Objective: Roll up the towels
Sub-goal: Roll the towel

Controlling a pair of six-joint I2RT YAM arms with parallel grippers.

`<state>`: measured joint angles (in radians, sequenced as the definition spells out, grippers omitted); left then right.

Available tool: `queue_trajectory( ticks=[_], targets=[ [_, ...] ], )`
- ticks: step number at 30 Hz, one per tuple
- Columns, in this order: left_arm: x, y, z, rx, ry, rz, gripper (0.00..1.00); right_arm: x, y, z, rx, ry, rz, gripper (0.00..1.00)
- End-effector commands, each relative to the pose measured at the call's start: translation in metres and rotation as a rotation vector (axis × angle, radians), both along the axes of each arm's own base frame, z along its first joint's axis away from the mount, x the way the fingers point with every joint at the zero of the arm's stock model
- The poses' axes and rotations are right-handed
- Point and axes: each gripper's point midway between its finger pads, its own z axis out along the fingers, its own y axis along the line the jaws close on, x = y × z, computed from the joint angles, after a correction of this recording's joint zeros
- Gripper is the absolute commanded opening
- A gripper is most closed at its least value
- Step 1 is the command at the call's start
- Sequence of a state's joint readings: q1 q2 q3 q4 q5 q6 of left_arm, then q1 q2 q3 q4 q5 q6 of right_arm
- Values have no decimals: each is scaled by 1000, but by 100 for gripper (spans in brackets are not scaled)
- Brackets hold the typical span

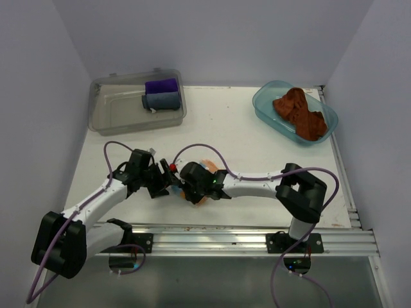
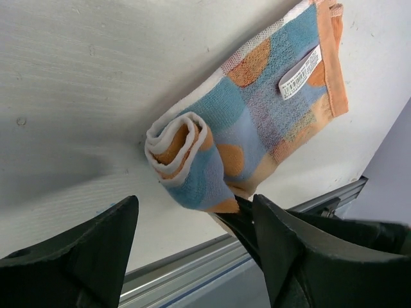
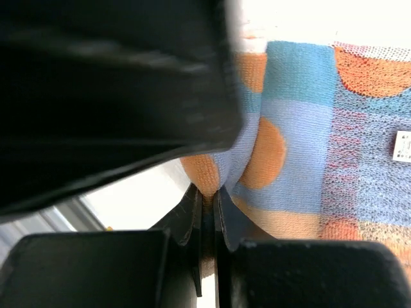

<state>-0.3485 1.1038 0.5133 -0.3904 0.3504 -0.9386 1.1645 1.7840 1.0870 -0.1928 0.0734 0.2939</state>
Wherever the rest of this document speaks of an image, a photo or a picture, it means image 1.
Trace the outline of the colourful polka dot towel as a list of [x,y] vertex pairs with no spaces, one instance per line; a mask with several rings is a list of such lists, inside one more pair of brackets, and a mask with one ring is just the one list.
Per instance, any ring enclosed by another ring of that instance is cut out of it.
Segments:
[[[211,161],[211,160],[202,159],[202,160],[199,160],[198,163],[199,163],[202,167],[204,167],[206,170],[210,171],[211,173],[215,173],[215,172],[218,171],[218,166],[217,166],[213,161]],[[186,199],[185,199],[184,191],[183,191],[181,188],[179,188],[178,186],[172,186],[172,187],[171,187],[171,191],[172,191],[176,196],[179,196],[179,197],[182,198],[183,200],[186,200]],[[204,204],[206,201],[207,201],[207,197],[203,197],[198,203],[196,203],[196,204],[189,203],[189,204],[190,204],[192,207],[199,207],[199,206],[201,206],[202,204]]]

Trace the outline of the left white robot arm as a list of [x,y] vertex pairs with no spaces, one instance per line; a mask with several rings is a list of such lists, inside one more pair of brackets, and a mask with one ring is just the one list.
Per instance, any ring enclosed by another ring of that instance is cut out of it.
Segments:
[[106,213],[140,188],[151,198],[168,195],[178,184],[176,168],[166,160],[156,163],[149,151],[133,150],[130,158],[111,169],[107,180],[79,204],[61,212],[48,212],[40,223],[31,261],[65,278],[75,277],[86,260],[104,250],[143,252],[129,223],[109,219],[94,228]]

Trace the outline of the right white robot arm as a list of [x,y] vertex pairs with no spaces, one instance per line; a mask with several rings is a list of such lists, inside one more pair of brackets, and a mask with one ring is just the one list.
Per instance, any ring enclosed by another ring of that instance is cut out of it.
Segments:
[[176,166],[187,201],[197,204],[203,198],[276,199],[292,215],[287,247],[300,252],[308,246],[308,230],[320,220],[327,185],[307,171],[288,175],[300,168],[297,164],[287,163],[282,171],[266,176],[230,174],[226,169],[212,172],[202,164],[184,160],[178,160]]

